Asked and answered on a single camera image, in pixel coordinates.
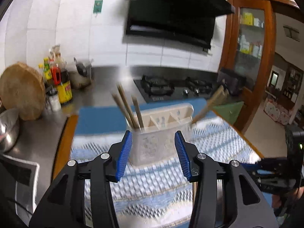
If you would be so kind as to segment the right hand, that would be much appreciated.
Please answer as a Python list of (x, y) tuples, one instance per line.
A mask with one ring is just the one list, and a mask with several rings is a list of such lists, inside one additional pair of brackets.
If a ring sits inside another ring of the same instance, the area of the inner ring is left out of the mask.
[[(303, 195), (303, 187), (298, 189), (294, 189), (291, 192), (287, 193), (284, 197), (287, 199), (291, 199), (292, 201), (297, 201)], [(282, 204), (281, 197), (278, 195), (272, 195), (272, 208), (279, 208)]]

